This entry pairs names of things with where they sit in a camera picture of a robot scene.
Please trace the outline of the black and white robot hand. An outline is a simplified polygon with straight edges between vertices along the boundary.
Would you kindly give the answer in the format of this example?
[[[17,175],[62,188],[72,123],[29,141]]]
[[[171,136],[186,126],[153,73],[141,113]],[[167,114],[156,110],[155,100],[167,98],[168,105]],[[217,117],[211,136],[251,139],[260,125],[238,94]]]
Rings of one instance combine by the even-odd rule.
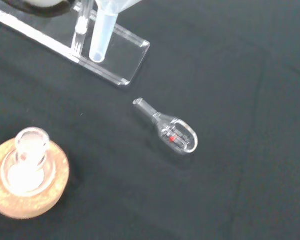
[[[8,0],[7,3],[27,14],[53,18],[68,13],[76,0]]]

